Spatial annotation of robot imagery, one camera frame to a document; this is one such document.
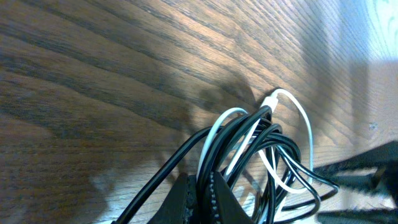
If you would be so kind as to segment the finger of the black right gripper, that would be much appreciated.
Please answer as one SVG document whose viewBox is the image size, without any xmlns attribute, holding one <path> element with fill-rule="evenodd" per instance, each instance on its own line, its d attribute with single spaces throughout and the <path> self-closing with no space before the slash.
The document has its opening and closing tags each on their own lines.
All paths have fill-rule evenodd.
<svg viewBox="0 0 398 224">
<path fill-rule="evenodd" d="M 339 175 L 376 168 L 368 175 Z M 397 141 L 377 146 L 349 159 L 314 168 L 314 173 L 325 177 L 340 187 L 364 193 L 397 192 Z"/>
<path fill-rule="evenodd" d="M 390 224 L 397 223 L 397 209 L 336 210 L 320 212 L 317 221 L 323 224 Z"/>
</svg>

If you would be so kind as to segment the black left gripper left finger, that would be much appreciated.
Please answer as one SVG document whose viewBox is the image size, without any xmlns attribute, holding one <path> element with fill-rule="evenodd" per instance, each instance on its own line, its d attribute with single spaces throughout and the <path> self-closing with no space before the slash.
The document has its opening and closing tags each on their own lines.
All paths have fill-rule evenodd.
<svg viewBox="0 0 398 224">
<path fill-rule="evenodd" d="M 157 224 L 198 223 L 196 177 L 182 173 L 178 176 L 164 202 L 154 215 Z"/>
</svg>

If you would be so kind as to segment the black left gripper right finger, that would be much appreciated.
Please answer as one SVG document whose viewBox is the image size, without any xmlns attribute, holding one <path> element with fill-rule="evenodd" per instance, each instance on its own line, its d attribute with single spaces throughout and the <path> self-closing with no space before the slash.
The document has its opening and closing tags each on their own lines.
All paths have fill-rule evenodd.
<svg viewBox="0 0 398 224">
<path fill-rule="evenodd" d="M 253 224 L 219 172 L 211 172 L 201 195 L 204 224 Z"/>
</svg>

